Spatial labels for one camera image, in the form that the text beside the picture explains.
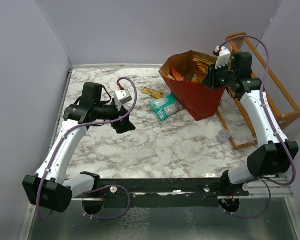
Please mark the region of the yellow Kettle honey dijon bag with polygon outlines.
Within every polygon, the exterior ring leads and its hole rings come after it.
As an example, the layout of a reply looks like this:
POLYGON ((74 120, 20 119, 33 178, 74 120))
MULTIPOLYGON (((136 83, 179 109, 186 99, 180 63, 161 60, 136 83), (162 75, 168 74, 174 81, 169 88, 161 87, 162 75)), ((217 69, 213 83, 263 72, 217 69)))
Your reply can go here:
POLYGON ((216 62, 216 58, 211 56, 202 57, 195 54, 192 61, 194 63, 194 75, 191 82, 202 83, 208 76, 209 67, 216 62))

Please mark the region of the teal Fox's mint candy bag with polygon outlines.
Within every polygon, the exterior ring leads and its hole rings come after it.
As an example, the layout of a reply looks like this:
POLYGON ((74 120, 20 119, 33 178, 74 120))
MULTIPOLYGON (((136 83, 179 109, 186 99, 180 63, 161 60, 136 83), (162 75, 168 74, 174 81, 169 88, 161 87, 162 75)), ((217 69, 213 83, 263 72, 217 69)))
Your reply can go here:
POLYGON ((149 104, 160 121, 185 109, 172 92, 165 97, 149 101, 149 104))

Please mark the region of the orange Fox's fruits candy bag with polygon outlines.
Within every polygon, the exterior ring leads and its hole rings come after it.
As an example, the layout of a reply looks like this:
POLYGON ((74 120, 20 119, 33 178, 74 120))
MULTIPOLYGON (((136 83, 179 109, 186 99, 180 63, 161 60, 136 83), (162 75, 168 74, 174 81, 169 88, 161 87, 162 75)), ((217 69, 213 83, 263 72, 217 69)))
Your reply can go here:
POLYGON ((170 79, 170 80, 173 80, 173 81, 176 80, 176 79, 175 79, 173 76, 171 76, 170 74, 166 74, 165 77, 166 77, 167 79, 170 79))

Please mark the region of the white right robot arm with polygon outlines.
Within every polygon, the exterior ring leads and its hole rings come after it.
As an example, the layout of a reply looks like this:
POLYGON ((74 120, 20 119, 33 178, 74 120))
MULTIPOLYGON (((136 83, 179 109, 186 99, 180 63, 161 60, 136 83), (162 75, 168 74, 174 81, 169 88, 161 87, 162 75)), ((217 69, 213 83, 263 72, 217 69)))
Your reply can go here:
POLYGON ((251 120, 258 142, 257 150, 247 158, 246 164, 226 172, 227 179, 220 182, 220 191, 230 196, 239 184, 286 173, 299 146, 288 140, 277 123, 262 81, 252 77, 252 55, 231 53, 225 47, 217 47, 214 55, 217 61, 209 66, 203 83, 210 89, 227 87, 234 92, 251 120))

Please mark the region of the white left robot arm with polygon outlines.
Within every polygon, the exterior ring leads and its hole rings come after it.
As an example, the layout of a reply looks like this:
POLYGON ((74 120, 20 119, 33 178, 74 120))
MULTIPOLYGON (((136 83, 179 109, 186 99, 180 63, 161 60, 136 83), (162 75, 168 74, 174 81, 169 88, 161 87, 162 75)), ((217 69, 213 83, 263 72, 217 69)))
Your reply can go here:
POLYGON ((59 135, 48 156, 34 175, 26 175, 23 179, 22 186, 32 205, 63 213, 73 198, 83 193, 93 198, 100 193, 98 175, 84 172, 67 180, 66 173, 77 146, 90 127, 110 124, 117 134, 136 129, 129 120, 131 110, 124 107, 130 101, 136 102, 136 96, 131 96, 120 85, 114 96, 102 101, 105 91, 102 84, 86 82, 81 96, 65 109, 59 135))

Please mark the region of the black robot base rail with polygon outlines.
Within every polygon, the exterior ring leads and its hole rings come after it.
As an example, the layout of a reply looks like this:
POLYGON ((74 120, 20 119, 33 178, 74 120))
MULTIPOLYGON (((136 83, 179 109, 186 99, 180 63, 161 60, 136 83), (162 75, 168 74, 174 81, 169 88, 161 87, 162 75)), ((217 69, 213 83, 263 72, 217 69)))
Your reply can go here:
POLYGON ((93 189, 82 193, 83 205, 106 209, 218 207, 219 197, 246 197, 249 192, 241 184, 230 184, 220 178, 113 178, 104 179, 85 171, 94 178, 93 189))

